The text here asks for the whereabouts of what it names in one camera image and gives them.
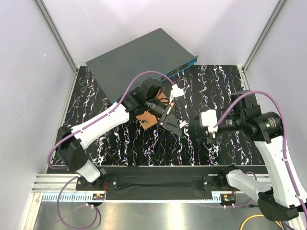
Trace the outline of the silver SFP module plug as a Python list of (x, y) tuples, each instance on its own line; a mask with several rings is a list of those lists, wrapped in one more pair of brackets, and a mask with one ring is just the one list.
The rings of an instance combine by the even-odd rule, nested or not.
[(182, 122), (180, 123), (179, 127), (182, 128), (182, 127), (184, 127), (186, 124), (187, 124), (186, 121), (182, 121)]

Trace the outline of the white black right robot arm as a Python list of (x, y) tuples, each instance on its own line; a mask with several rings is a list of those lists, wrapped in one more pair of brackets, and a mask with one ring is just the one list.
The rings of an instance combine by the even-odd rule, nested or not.
[(289, 229), (307, 226), (307, 193), (295, 171), (287, 146), (287, 128), (278, 103), (263, 91), (239, 91), (231, 95), (231, 104), (218, 116), (210, 109), (200, 114), (200, 126), (206, 128), (208, 144), (219, 134), (243, 131), (258, 148), (271, 185), (262, 184), (231, 165), (218, 174), (224, 190), (236, 188), (257, 202), (270, 221), (288, 222)]

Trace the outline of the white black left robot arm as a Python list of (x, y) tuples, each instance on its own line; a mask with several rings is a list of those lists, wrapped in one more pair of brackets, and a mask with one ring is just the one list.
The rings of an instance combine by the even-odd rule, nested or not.
[(94, 118), (71, 128), (62, 126), (58, 130), (56, 153), (67, 170), (82, 176), (92, 189), (100, 189), (104, 183), (102, 174), (86, 156), (85, 150), (106, 132), (144, 112), (156, 117), (164, 129), (181, 136), (184, 125), (177, 118), (177, 104), (173, 99), (183, 96), (184, 90), (172, 85), (169, 101), (165, 104), (157, 98), (161, 88), (158, 80), (148, 78)]

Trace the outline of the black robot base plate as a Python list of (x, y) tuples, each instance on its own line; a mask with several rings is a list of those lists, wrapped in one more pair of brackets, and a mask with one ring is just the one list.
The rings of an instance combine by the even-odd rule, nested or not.
[(219, 175), (223, 166), (105, 166), (93, 183), (79, 178), (79, 192), (115, 192), (117, 194), (188, 194), (199, 197), (212, 191), (232, 192)]

